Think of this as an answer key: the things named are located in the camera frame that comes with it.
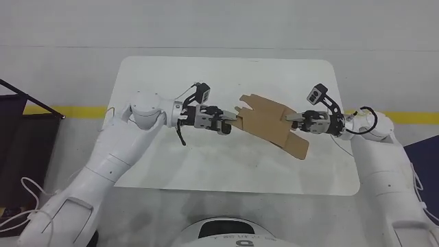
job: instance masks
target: cardboard piece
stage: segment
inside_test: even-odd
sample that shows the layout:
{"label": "cardboard piece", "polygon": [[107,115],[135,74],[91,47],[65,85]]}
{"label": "cardboard piece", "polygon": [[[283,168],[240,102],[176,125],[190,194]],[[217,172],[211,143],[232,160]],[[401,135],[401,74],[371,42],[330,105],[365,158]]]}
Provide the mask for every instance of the cardboard piece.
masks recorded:
{"label": "cardboard piece", "polygon": [[273,143],[295,158],[305,159],[309,142],[291,132],[292,122],[284,118],[294,110],[254,94],[242,95],[239,100],[252,109],[235,107],[238,114],[236,121],[229,122],[232,126]]}

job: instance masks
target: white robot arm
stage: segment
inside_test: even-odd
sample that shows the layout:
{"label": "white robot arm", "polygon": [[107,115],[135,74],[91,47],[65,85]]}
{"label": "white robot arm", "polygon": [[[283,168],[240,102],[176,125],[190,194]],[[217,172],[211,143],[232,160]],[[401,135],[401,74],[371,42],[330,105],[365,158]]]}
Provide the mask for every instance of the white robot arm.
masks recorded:
{"label": "white robot arm", "polygon": [[[54,225],[45,213],[30,215],[31,222],[18,245],[86,246],[96,231],[106,194],[142,157],[163,125],[177,127],[181,139],[180,125],[229,134],[231,126],[225,121],[236,117],[216,106],[202,105],[210,88],[204,83],[194,86],[197,91],[184,102],[138,92],[130,105],[104,126],[88,163],[74,181],[41,208],[52,217]],[[199,104],[190,106],[193,101]]]}

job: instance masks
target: white table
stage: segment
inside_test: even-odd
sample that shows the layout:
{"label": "white table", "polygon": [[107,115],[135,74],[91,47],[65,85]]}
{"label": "white table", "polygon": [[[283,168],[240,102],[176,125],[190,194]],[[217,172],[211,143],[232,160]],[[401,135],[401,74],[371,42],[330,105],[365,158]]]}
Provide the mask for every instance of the white table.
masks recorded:
{"label": "white table", "polygon": [[[297,112],[326,110],[306,100],[317,83],[328,87],[329,95],[342,108],[333,67],[324,60],[146,56],[129,57],[121,63],[108,107],[120,109],[137,90],[174,98],[196,81],[211,87],[207,104],[229,111],[244,106],[239,98],[251,93]],[[304,161],[236,128],[230,135],[220,136],[183,127],[187,142],[183,147],[176,131],[164,127],[116,186],[341,196],[357,193],[354,158],[329,135],[297,133],[309,141]],[[336,141],[351,151],[348,141]]]}

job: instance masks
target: black cable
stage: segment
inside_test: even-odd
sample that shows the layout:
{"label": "black cable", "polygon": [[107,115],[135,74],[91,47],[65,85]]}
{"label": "black cable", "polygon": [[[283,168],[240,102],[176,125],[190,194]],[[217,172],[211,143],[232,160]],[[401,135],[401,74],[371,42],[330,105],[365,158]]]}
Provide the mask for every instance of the black cable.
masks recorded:
{"label": "black cable", "polygon": [[360,110],[369,110],[370,113],[372,113],[372,115],[374,116],[375,120],[373,121],[373,125],[372,127],[370,127],[368,130],[364,131],[364,132],[353,132],[349,129],[346,129],[347,132],[351,133],[351,134],[357,134],[357,135],[361,135],[361,134],[368,134],[369,132],[372,132],[375,127],[377,127],[378,124],[378,116],[375,113],[375,111],[371,108],[371,107],[367,107],[367,106],[363,106],[360,108]]}
{"label": "black cable", "polygon": [[181,140],[181,143],[183,144],[183,146],[186,146],[186,141],[183,139],[183,136],[181,135],[180,120],[177,121],[176,131],[177,131],[178,138]]}

